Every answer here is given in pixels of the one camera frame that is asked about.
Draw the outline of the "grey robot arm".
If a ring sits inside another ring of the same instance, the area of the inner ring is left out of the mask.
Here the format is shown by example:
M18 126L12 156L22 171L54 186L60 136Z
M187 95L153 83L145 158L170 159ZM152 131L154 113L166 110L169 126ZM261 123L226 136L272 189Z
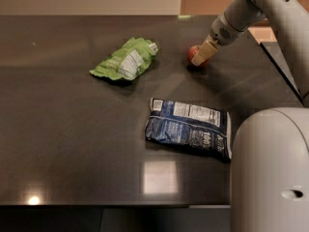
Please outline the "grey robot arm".
M234 0L193 57L200 65L267 19L278 68L253 64L253 111L233 144L231 232L309 232L309 14L297 0Z

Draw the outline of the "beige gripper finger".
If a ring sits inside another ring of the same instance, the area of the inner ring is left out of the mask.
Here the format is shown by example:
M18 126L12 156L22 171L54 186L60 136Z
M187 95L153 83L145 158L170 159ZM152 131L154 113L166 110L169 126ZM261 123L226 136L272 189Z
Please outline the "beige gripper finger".
M201 45L195 46L195 51L191 59L194 66L201 66L205 61L209 60L218 51L217 40L211 36L207 36Z

